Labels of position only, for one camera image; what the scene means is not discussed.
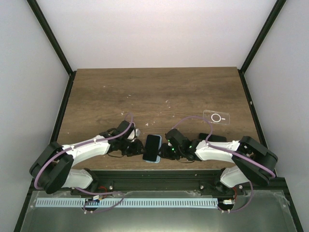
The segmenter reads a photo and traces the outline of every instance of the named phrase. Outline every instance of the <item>smartphone screen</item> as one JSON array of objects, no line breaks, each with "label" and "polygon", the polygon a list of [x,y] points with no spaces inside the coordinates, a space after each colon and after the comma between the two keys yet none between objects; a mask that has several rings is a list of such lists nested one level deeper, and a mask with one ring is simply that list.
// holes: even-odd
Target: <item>smartphone screen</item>
[{"label": "smartphone screen", "polygon": [[159,148],[161,146],[162,137],[160,135],[149,134],[146,139],[145,150],[143,160],[156,162]]}]

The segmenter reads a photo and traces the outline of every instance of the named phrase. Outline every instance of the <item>wooden tabletop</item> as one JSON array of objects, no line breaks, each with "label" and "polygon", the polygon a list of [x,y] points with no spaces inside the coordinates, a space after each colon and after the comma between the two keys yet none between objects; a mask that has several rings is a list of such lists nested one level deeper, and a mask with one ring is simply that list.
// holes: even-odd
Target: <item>wooden tabletop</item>
[{"label": "wooden tabletop", "polygon": [[[213,125],[213,133],[239,140],[248,135],[258,140],[254,122],[235,67],[79,69],[63,118],[58,142],[77,143],[117,127],[127,112],[134,114],[139,139],[165,133],[186,116],[202,116],[204,110],[230,114],[229,125]],[[208,133],[208,124],[189,119],[178,126],[189,139]],[[112,158],[108,155],[85,160],[75,168],[104,170],[221,169],[223,161],[180,163],[161,159],[157,164],[142,155]]]}]

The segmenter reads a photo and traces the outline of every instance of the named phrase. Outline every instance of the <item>black vertical post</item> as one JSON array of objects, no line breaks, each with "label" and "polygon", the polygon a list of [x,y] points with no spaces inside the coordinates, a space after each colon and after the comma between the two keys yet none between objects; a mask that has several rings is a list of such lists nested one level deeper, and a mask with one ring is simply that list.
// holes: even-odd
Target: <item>black vertical post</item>
[{"label": "black vertical post", "polygon": [[52,44],[54,50],[56,51],[61,63],[63,64],[64,68],[66,69],[67,73],[69,75],[73,74],[73,70],[68,63],[56,37],[53,34],[53,31],[51,30],[50,26],[48,25],[48,22],[43,15],[43,12],[41,11],[38,3],[36,0],[27,0],[29,6],[31,7],[32,11],[34,12],[35,16],[37,17],[38,22],[40,23],[41,27],[43,28],[47,38],[49,39],[50,43]]},{"label": "black vertical post", "polygon": [[281,11],[282,7],[284,6],[286,0],[277,0],[274,7],[272,8],[265,24],[263,25],[259,35],[257,36],[247,58],[245,59],[245,62],[243,63],[240,71],[242,73],[245,73],[251,64],[255,54],[257,53],[258,49],[260,48],[263,40],[265,39],[267,33],[269,32],[271,26],[275,22],[279,12]]}]

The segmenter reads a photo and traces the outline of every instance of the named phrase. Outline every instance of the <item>white backdrop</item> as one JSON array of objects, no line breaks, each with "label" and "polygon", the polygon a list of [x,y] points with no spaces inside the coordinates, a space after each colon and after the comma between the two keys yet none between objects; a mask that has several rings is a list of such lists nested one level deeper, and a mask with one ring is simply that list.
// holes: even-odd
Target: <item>white backdrop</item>
[{"label": "white backdrop", "polygon": [[0,231],[12,232],[68,74],[27,1],[2,1],[0,30]]},{"label": "white backdrop", "polygon": [[309,231],[309,1],[287,1],[246,72],[266,141]]},{"label": "white backdrop", "polygon": [[275,0],[39,0],[72,68],[241,67]]}]

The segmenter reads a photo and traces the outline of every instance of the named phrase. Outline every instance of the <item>black frame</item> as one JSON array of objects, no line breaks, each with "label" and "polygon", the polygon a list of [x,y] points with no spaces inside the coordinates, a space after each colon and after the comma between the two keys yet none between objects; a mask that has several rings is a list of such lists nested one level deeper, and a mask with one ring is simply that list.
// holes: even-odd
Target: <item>black frame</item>
[{"label": "black frame", "polygon": [[[67,61],[59,43],[57,42],[48,22],[43,15],[36,0],[27,0],[32,11],[37,17],[38,22],[43,28],[47,38],[49,39],[51,45],[53,46],[55,52],[57,53],[60,61],[62,62],[64,68],[66,69],[69,80],[64,93],[64,97],[59,109],[53,134],[51,137],[51,142],[56,141],[59,135],[60,127],[64,117],[64,113],[67,107],[70,92],[73,86],[76,71],[73,71]],[[262,27],[259,35],[257,36],[249,54],[247,55],[241,69],[239,70],[239,76],[241,83],[244,88],[244,92],[248,101],[248,105],[254,120],[254,124],[258,133],[260,143],[267,147],[265,137],[261,125],[258,120],[258,116],[246,83],[245,73],[252,62],[255,54],[257,53],[259,47],[261,46],[263,40],[265,39],[267,33],[269,32],[272,24],[275,22],[278,14],[280,13],[282,7],[284,6],[286,0],[277,0],[273,9],[271,10],[264,26]],[[102,183],[109,183],[113,185],[113,189],[117,191],[133,191],[133,190],[200,190],[202,195],[211,195],[207,189],[200,189],[202,183],[207,183],[213,181],[219,170],[197,170],[197,171],[94,171],[99,177],[99,181]],[[249,185],[244,185],[244,189],[250,189]],[[286,199],[290,202],[290,211],[294,219],[294,223],[297,231],[302,232],[302,226],[298,218],[295,206],[293,204],[289,189],[284,178],[276,177],[272,179],[267,187],[254,186],[257,190],[283,190]],[[23,208],[21,210],[20,216],[18,218],[15,232],[21,230],[22,223],[28,208],[28,204],[31,198],[32,192],[35,190],[33,182],[30,185],[29,191],[27,193]],[[222,198],[226,195],[214,195],[214,197]]]}]

